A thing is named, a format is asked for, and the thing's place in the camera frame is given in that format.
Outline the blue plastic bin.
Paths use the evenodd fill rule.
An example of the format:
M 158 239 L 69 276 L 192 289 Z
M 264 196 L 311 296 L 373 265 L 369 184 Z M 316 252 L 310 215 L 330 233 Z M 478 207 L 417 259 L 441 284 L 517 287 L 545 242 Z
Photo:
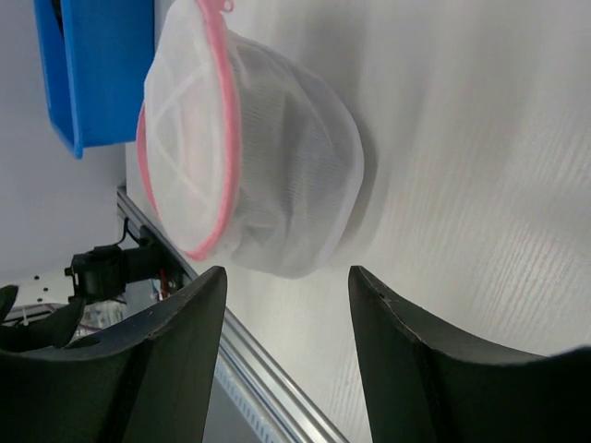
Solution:
M 136 136 L 154 57 L 152 1 L 34 2 L 46 103 L 71 155 Z

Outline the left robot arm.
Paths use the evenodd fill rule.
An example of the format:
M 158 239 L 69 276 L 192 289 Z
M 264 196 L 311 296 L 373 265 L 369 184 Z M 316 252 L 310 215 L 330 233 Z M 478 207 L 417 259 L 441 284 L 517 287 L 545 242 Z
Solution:
M 12 353 L 63 348 L 68 345 L 84 315 L 84 309 L 100 302 L 123 303 L 122 295 L 130 283 L 158 280 L 159 293 L 166 297 L 182 286 L 181 268 L 171 253 L 147 227 L 133 238 L 137 245 L 123 249 L 118 243 L 96 246 L 73 256 L 65 275 L 73 282 L 73 294 L 67 304 L 52 309 L 43 318 L 26 322 L 25 317 L 9 320 L 16 307 L 19 287 L 1 288 L 1 349 Z

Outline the black bra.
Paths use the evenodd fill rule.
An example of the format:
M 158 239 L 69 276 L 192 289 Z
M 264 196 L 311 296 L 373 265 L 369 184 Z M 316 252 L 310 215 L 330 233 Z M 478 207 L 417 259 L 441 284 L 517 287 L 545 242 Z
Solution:
M 356 123 L 320 77 L 250 40 L 232 55 L 242 114 L 235 264 L 286 278 L 339 244 L 363 182 Z

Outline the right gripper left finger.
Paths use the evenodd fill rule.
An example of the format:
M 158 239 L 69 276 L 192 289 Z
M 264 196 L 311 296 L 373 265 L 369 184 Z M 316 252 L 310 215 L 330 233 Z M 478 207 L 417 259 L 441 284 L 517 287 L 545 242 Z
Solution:
M 200 442 L 226 292 L 213 267 L 63 348 L 2 352 L 2 441 Z

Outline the white mesh laundry bag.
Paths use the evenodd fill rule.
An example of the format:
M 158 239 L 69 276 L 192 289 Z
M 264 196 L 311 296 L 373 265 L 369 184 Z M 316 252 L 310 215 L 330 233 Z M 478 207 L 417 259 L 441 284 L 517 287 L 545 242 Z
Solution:
M 300 278 L 335 251 L 364 175 L 356 123 L 321 78 L 230 31 L 230 1 L 175 1 L 144 81 L 137 150 L 171 243 Z

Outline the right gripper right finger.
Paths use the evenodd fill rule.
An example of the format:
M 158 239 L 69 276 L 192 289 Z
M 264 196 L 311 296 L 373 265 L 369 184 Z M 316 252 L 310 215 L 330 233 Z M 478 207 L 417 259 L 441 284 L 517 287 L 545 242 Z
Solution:
M 348 276 L 357 361 L 376 442 L 586 442 L 590 351 L 551 356 L 481 339 Z

